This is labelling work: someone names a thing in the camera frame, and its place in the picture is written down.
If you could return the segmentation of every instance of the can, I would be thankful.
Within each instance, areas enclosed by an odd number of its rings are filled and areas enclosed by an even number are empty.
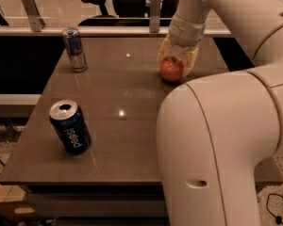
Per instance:
[[[78,29],[75,27],[67,27],[62,31],[62,35],[73,71],[86,71],[88,66]]]
[[[83,111],[76,102],[62,100],[54,103],[49,110],[49,120],[67,152],[83,153],[91,144]]]

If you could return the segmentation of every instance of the blue can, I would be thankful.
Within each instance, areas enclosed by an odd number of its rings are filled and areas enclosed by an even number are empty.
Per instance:
[[[69,153],[83,153],[92,142],[82,109],[76,102],[62,100],[49,110],[49,120]]]

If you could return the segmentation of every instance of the silver can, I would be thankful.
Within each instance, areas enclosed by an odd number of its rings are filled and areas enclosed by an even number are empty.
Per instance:
[[[62,31],[62,35],[73,71],[86,71],[88,66],[78,29],[67,27]]]

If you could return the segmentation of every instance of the gray tabletop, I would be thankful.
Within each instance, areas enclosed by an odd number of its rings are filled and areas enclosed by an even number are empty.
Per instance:
[[[64,53],[0,176],[0,183],[160,185],[157,114],[165,96],[179,85],[160,78],[156,57],[161,41],[83,39],[89,65],[83,73],[71,70]],[[49,122],[51,105],[63,99],[76,101],[83,110],[92,136],[92,144],[83,154],[66,153]],[[264,166],[256,172],[257,181],[276,184],[281,178],[274,162],[268,164],[275,176]]]

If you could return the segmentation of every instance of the red apple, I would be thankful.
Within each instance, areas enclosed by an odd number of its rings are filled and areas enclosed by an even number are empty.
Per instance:
[[[182,77],[184,65],[177,56],[167,56],[160,64],[160,74],[167,81],[175,82]]]

